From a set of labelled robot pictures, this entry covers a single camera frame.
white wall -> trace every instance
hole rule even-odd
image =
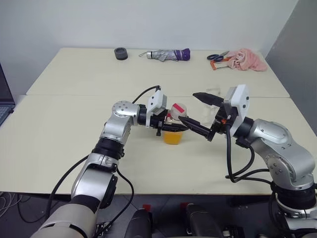
[[[62,47],[267,55],[297,0],[0,0],[0,62],[24,94]]]

robotic arm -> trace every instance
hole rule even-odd
[[[230,129],[229,135],[237,138],[236,144],[252,147],[263,158],[273,179],[271,189],[276,193],[288,228],[317,228],[315,161],[293,140],[289,130],[275,122],[245,117],[249,108],[246,85],[230,88],[225,99],[207,93],[194,96],[206,104],[218,106],[219,111],[211,129],[191,118],[180,117],[183,124],[209,141],[215,133],[227,134]]]
[[[113,105],[112,114],[98,143],[88,156],[71,191],[71,201],[59,207],[32,235],[32,238],[91,238],[95,234],[97,211],[110,205],[118,178],[119,159],[131,126],[146,125],[161,130],[184,131],[181,124],[165,124],[166,96],[158,89],[149,98],[148,108],[128,101]]]

gray wall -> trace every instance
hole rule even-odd
[[[267,55],[297,0],[0,0],[0,62],[24,94],[62,47]]]
[[[298,1],[266,60],[317,134],[317,0]]]

floor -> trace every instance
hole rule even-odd
[[[22,201],[27,199],[28,196],[24,196]],[[108,208],[100,210],[97,221],[111,220],[124,207],[128,199],[129,195],[116,195]],[[143,204],[151,205],[155,223],[153,238],[185,236],[186,231],[180,212],[180,203],[182,202],[191,202],[204,206],[221,227],[227,225],[243,227],[246,238],[255,238],[257,234],[275,237],[276,231],[272,229],[266,202],[231,207],[229,206],[231,201],[232,196],[222,195],[136,195],[132,204],[118,218],[104,237],[123,238],[133,213],[138,208],[141,208]],[[22,215],[27,220],[40,218],[44,213],[46,202],[43,198],[32,197],[28,201],[20,203]],[[54,209],[62,204],[64,203],[59,202]],[[17,206],[13,206],[0,218],[0,237],[28,238],[40,227],[42,222],[43,219],[33,224],[23,222],[19,217]]]

laptop screen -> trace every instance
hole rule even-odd
[[[5,79],[1,64],[0,64],[0,103],[14,103],[8,83]]]

